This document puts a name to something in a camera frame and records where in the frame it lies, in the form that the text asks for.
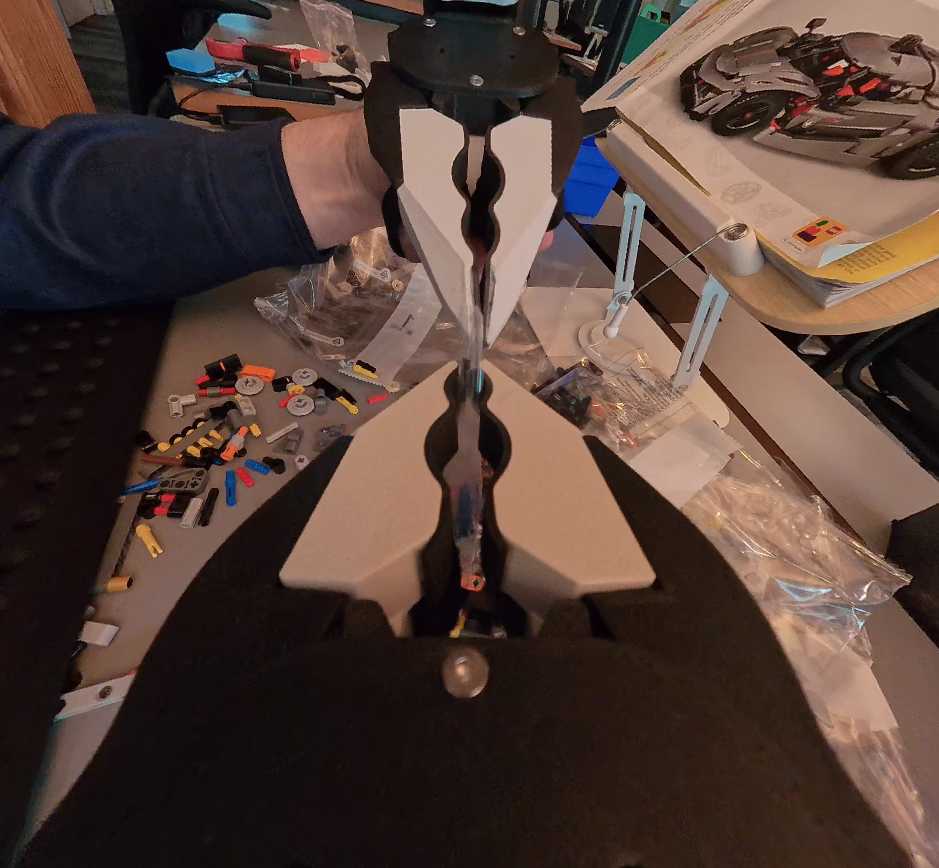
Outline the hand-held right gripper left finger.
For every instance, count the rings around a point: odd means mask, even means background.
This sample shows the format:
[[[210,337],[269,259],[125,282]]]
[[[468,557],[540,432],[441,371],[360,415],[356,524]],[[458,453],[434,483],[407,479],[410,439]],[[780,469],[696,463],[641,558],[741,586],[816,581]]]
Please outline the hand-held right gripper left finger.
[[[358,428],[280,571],[288,588],[381,605],[396,635],[421,598],[419,553],[440,522],[441,487],[425,455],[449,408],[447,363]]]

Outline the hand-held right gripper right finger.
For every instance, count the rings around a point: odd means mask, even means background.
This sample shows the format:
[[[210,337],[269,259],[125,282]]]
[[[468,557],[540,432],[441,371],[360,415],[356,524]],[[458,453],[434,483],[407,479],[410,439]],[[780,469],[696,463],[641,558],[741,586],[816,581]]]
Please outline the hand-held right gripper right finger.
[[[487,569],[508,633],[537,634],[561,602],[654,590],[654,569],[584,435],[494,363],[484,373]]]

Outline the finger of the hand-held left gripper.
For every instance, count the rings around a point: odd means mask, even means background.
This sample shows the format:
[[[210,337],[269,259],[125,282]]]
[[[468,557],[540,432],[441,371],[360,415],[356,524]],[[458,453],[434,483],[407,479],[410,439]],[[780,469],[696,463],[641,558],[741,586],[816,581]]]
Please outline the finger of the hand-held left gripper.
[[[402,110],[400,137],[402,220],[440,301],[469,333],[474,311],[469,200],[453,176],[454,165],[466,162],[468,134],[439,111]]]
[[[491,129],[486,160],[498,186],[490,206],[495,230],[485,273],[485,343],[508,322],[547,231],[557,198],[552,189],[552,123],[510,120]]]

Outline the small clear lego bag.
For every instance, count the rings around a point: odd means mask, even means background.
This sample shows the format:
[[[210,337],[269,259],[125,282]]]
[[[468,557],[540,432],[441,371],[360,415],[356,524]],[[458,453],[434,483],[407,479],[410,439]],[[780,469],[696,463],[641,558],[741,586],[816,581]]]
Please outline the small clear lego bag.
[[[460,360],[456,385],[456,449],[443,470],[449,491],[452,540],[456,554],[459,583],[465,593],[452,637],[468,634],[470,615],[476,613],[487,624],[491,638],[507,639],[499,596],[486,591],[483,564],[485,503],[485,467],[479,448],[483,387],[485,321],[483,316],[486,247],[475,235],[470,237],[471,265],[465,288],[465,311],[462,315]]]

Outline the person's left forearm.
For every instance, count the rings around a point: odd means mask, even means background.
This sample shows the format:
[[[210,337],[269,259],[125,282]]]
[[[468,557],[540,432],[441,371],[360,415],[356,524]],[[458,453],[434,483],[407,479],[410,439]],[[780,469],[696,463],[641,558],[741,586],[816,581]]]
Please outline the person's left forearm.
[[[152,304],[321,264],[284,123],[212,133],[142,116],[2,116],[2,311]]]

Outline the pile of loose lego pieces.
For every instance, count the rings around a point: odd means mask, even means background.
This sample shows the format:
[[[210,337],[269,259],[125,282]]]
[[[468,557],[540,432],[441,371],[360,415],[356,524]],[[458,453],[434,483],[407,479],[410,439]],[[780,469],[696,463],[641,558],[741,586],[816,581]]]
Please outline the pile of loose lego pieces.
[[[118,497],[120,504],[133,505],[133,515],[98,593],[131,589],[134,578],[124,565],[135,541],[150,557],[162,555],[153,522],[205,528],[220,502],[236,507],[240,491],[258,478],[305,468],[347,431],[344,421],[321,427],[310,452],[303,453],[302,419],[338,409],[356,416],[362,405],[385,402],[400,388],[393,380],[380,382],[376,369],[362,360],[340,361],[333,377],[311,367],[279,375],[275,368],[242,364],[237,355],[207,364],[194,384],[194,392],[168,397],[171,416],[181,421],[174,434],[159,441],[143,430],[136,438],[141,478]]]

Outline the long light grey lego beam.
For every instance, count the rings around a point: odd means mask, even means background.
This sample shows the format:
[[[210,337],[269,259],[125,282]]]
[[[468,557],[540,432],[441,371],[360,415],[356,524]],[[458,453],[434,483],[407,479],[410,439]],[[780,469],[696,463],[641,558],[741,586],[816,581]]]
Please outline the long light grey lego beam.
[[[135,675],[136,671],[132,670],[122,676],[63,693],[60,709],[53,721],[65,721],[121,703],[131,690]]]

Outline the person's left hand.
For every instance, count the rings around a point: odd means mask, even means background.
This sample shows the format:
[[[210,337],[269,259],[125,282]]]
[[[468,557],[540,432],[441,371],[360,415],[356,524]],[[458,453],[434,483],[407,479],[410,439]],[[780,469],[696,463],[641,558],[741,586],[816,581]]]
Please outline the person's left hand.
[[[316,249],[384,226],[391,181],[373,157],[363,111],[288,123],[280,142],[291,190]]]

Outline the small blue crate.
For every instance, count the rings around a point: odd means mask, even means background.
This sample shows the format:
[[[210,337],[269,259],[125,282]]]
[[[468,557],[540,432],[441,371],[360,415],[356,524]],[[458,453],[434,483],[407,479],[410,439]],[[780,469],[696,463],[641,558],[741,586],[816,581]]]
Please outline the small blue crate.
[[[564,185],[565,211],[578,217],[596,217],[619,180],[618,171],[598,149],[596,137],[585,137]]]

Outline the torn open clear bag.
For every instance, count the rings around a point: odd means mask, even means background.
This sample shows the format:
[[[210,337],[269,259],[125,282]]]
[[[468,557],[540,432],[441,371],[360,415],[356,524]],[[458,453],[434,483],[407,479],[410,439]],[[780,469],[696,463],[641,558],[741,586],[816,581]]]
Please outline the torn open clear bag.
[[[389,393],[434,330],[454,333],[423,264],[395,254],[383,228],[358,235],[320,264],[288,270],[258,296],[260,317],[315,360]]]

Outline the clear bag with warning print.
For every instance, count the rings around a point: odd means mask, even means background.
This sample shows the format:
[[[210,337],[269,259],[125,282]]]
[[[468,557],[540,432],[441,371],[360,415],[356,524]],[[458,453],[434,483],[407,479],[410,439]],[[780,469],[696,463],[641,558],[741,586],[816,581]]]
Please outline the clear bag with warning print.
[[[581,358],[555,369],[531,393],[581,436],[597,439],[626,461],[667,436],[730,456],[739,448],[638,349],[627,352],[626,366],[619,372]]]

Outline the black sign stand pole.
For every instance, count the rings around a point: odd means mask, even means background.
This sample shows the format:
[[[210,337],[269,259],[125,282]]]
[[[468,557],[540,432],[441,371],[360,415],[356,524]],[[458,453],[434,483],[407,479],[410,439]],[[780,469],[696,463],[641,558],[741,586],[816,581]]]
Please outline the black sign stand pole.
[[[602,88],[619,70],[623,52],[640,14],[643,0],[618,0],[604,47],[593,76],[593,87]]]

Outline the green container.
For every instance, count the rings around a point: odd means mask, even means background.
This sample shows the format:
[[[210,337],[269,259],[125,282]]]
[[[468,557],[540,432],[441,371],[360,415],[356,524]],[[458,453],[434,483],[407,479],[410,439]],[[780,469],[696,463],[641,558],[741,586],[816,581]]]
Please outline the green container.
[[[630,64],[655,42],[671,23],[671,14],[654,4],[644,7],[630,32],[621,57],[621,64]]]

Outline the clear bag with number strip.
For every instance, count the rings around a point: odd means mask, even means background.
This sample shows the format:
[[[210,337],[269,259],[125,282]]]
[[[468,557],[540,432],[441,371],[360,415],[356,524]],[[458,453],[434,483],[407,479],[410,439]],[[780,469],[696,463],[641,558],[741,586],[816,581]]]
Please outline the clear bag with number strip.
[[[744,452],[682,507],[734,568],[793,664],[870,663],[872,616],[911,581],[834,520],[817,495]]]

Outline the wooden background desk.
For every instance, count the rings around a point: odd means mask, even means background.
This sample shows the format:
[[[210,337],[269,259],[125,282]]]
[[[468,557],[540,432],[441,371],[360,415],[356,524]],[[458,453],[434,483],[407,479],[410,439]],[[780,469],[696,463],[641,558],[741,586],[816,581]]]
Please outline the wooden background desk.
[[[401,35],[397,25],[387,22],[357,16],[353,22],[372,69],[389,61],[399,71],[435,74],[445,84],[479,95],[495,93],[496,87],[510,97],[514,97],[512,87],[527,87],[524,97],[544,91],[557,76],[560,57],[580,48],[552,30],[525,28],[517,33],[492,18],[437,17],[430,28],[422,17],[408,15]],[[181,114],[189,116],[218,115],[219,108],[278,108],[304,121],[351,111],[359,104],[343,96],[325,103],[256,96],[243,76],[220,85],[178,75],[172,76],[171,88]]]

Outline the printed car picture sheet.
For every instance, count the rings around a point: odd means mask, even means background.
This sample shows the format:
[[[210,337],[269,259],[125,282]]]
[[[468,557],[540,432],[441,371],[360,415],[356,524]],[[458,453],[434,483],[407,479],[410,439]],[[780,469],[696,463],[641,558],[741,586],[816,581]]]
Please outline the printed car picture sheet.
[[[591,100],[825,264],[937,212],[938,0],[700,0]]]

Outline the wooden book stand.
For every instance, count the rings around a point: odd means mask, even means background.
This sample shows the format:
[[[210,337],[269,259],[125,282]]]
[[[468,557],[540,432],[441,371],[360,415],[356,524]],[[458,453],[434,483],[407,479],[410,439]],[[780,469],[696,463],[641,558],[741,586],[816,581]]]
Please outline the wooden book stand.
[[[591,111],[588,121],[604,125],[597,145],[626,181],[627,189],[644,201],[646,217],[755,320],[796,334],[865,334],[937,309],[937,261],[827,309],[773,264],[736,275],[725,250],[735,255],[750,247],[762,255],[757,233],[746,226],[742,241],[725,240],[722,234],[743,220],[702,189],[658,142],[615,108]]]

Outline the yellow-edged instruction booklet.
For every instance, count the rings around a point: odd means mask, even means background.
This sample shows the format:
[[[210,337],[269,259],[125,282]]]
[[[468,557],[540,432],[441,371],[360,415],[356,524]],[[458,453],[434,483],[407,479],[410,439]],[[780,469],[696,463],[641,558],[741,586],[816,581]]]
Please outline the yellow-edged instruction booklet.
[[[807,268],[760,243],[767,262],[818,307],[828,309],[938,259],[938,229],[927,222],[866,245],[823,267]]]

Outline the black metal frame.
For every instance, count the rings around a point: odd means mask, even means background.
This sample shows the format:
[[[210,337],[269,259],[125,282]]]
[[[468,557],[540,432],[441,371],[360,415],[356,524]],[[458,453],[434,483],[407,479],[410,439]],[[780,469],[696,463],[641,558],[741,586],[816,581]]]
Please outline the black metal frame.
[[[799,334],[795,350],[859,403],[918,458],[937,470],[938,311],[862,334]]]

